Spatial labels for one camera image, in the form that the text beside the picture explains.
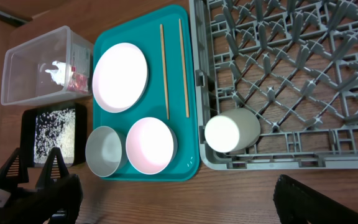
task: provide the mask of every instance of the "pink plate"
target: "pink plate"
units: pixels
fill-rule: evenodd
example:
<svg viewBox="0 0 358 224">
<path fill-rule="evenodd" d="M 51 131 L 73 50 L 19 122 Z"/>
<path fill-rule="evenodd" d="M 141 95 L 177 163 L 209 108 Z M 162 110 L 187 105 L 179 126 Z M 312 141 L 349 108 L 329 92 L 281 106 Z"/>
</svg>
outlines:
<svg viewBox="0 0 358 224">
<path fill-rule="evenodd" d="M 99 59 L 93 73 L 93 96 L 110 113 L 129 109 L 142 96 L 148 79 L 142 51 L 133 44 L 110 47 Z"/>
<path fill-rule="evenodd" d="M 129 162 L 143 174 L 163 171 L 177 151 L 175 133 L 157 118 L 142 118 L 129 130 L 126 151 Z"/>
</svg>

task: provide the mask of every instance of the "dish rack frame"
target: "dish rack frame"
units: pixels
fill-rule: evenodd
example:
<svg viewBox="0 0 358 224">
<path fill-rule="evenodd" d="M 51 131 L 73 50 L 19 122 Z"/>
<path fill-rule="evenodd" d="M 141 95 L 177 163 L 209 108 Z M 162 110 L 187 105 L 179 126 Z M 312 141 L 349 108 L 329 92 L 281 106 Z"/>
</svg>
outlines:
<svg viewBox="0 0 358 224">
<path fill-rule="evenodd" d="M 219 8 L 221 13 L 212 16 L 212 11 Z M 358 102 L 358 52 L 349 53 L 358 45 L 358 2 L 190 0 L 190 25 L 200 156 L 204 164 L 214 170 L 358 169 L 358 108 L 356 112 L 351 111 L 347 104 L 350 99 Z M 314 27 L 314 31 L 305 33 L 309 27 Z M 278 35 L 283 38 L 275 40 Z M 226 52 L 215 52 L 218 37 L 227 42 Z M 321 44 L 325 40 L 330 49 Z M 295 58 L 288 53 L 293 45 L 300 46 Z M 334 77 L 327 74 L 327 69 L 309 68 L 306 63 L 312 55 L 328 60 Z M 244 68 L 237 64 L 238 58 L 245 61 Z M 281 61 L 293 67 L 287 76 L 274 73 Z M 247 79 L 250 67 L 260 70 L 260 77 L 255 81 Z M 352 75 L 342 75 L 343 68 L 351 70 Z M 222 70 L 229 70 L 232 85 L 219 87 Z M 292 81 L 299 71 L 308 76 L 301 87 Z M 278 80 L 279 88 L 263 89 L 261 84 L 267 77 Z M 245 83 L 249 91 L 241 93 L 237 89 L 239 82 Z M 314 97 L 314 89 L 320 85 L 335 92 L 332 100 Z M 294 105 L 287 106 L 277 98 L 286 88 L 298 98 Z M 255 92 L 263 96 L 264 104 L 259 110 L 247 103 Z M 284 138 L 286 151 L 270 149 L 263 153 L 260 141 L 233 153 L 212 150 L 206 143 L 204 128 L 211 117 L 222 112 L 221 103 L 226 100 L 233 101 L 236 108 L 251 110 L 261 125 L 268 124 L 270 129 L 260 139 Z M 296 107 L 305 100 L 320 109 L 312 118 L 297 113 Z M 335 100 L 340 101 L 340 109 L 333 106 Z M 264 112 L 271 105 L 279 107 L 285 115 L 275 121 L 266 118 Z M 341 120 L 342 125 L 324 126 L 322 117 L 326 113 Z M 296 131 L 283 130 L 281 125 L 289 116 L 302 123 L 302 127 Z M 305 150 L 304 139 L 314 134 L 327 135 L 327 149 Z"/>
</svg>

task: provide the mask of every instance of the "chopstick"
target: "chopstick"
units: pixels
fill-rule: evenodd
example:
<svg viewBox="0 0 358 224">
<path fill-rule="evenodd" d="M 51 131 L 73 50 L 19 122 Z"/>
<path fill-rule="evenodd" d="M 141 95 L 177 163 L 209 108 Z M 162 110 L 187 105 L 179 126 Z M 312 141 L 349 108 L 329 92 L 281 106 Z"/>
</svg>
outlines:
<svg viewBox="0 0 358 224">
<path fill-rule="evenodd" d="M 167 66 L 165 64 L 164 29 L 163 29 L 162 24 L 160 24 L 160 36 L 161 36 L 162 70 L 163 70 L 163 75 L 164 75 L 165 107 L 167 108 L 167 119 L 169 119 Z"/>
<path fill-rule="evenodd" d="M 189 113 L 189 96 L 187 92 L 187 76 L 186 76 L 186 63 L 185 63 L 185 49 L 183 46 L 183 31 L 181 29 L 181 19 L 179 19 L 179 33 L 180 33 L 180 51 L 181 51 L 181 66 L 183 70 L 183 83 L 185 86 L 185 103 L 186 103 L 186 117 L 190 117 Z"/>
</svg>

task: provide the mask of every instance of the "white granular material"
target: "white granular material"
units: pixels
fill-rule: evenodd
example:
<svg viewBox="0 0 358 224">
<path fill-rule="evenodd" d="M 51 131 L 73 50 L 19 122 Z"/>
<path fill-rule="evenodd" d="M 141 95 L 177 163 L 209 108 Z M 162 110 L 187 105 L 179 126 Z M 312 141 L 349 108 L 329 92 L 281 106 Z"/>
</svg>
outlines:
<svg viewBox="0 0 358 224">
<path fill-rule="evenodd" d="M 50 150 L 59 147 L 66 164 L 74 162 L 75 110 L 42 113 L 36 118 L 34 162 L 44 164 Z"/>
</svg>

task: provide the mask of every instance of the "bowl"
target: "bowl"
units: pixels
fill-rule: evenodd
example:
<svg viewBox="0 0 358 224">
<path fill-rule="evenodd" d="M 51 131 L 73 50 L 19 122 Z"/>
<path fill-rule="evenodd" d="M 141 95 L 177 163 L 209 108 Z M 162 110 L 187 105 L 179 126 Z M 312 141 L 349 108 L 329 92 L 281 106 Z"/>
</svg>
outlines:
<svg viewBox="0 0 358 224">
<path fill-rule="evenodd" d="M 91 171 L 108 177 L 127 162 L 125 136 L 113 128 L 101 126 L 93 130 L 85 147 L 85 158 Z"/>
<path fill-rule="evenodd" d="M 157 118 L 142 118 L 126 140 L 129 162 L 143 174 L 158 174 L 173 160 L 178 142 L 175 133 Z"/>
<path fill-rule="evenodd" d="M 96 64 L 93 96 L 103 110 L 119 113 L 141 98 L 147 80 L 147 62 L 142 51 L 130 43 L 116 44 Z"/>
</svg>

